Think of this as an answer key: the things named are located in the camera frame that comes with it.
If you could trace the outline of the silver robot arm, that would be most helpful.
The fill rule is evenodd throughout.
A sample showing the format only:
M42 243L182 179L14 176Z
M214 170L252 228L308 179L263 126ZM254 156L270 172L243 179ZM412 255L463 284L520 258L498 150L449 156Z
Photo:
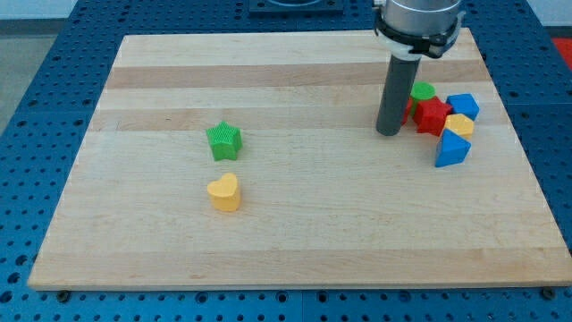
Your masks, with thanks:
M439 59L453 47L465 12L460 0L381 0L373 8L374 34L391 53L375 129L394 136L421 58Z

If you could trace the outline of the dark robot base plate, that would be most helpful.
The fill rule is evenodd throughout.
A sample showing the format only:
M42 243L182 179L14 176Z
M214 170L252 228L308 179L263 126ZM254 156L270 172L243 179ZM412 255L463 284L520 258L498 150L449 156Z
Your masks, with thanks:
M342 13L342 0L248 0L250 14Z

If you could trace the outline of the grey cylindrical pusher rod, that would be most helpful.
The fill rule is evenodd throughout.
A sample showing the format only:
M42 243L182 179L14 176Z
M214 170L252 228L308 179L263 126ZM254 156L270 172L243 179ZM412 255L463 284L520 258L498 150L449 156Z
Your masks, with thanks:
M403 60L393 55L386 74L375 129L383 136L399 133L420 59Z

